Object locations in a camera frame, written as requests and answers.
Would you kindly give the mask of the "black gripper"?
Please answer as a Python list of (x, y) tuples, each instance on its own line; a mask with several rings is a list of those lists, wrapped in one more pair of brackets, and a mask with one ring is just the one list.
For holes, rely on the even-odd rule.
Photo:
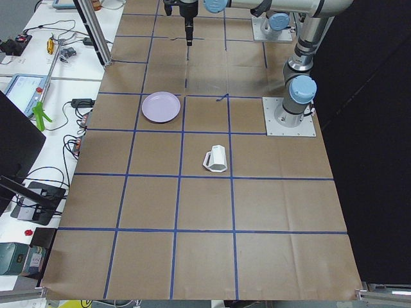
[(180, 16), (184, 18), (184, 26), (186, 33), (187, 46), (193, 45), (193, 30), (194, 20), (193, 17), (197, 16), (197, 0), (164, 0), (164, 11), (167, 16), (172, 14), (172, 7), (178, 6)]

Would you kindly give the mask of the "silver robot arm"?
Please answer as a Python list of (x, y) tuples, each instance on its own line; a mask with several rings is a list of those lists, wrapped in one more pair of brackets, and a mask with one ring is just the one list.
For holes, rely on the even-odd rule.
[(251, 15), (263, 13), (301, 13), (305, 15), (299, 30), (293, 55), (284, 65), (284, 80), (308, 74), (313, 67), (313, 57), (326, 32), (327, 24), (334, 16), (349, 8), (352, 1), (203, 1), (204, 8), (211, 13), (220, 13), (226, 8), (249, 9)]
[(282, 31), (290, 29), (290, 14), (269, 10), (260, 28), (267, 36), (280, 35)]

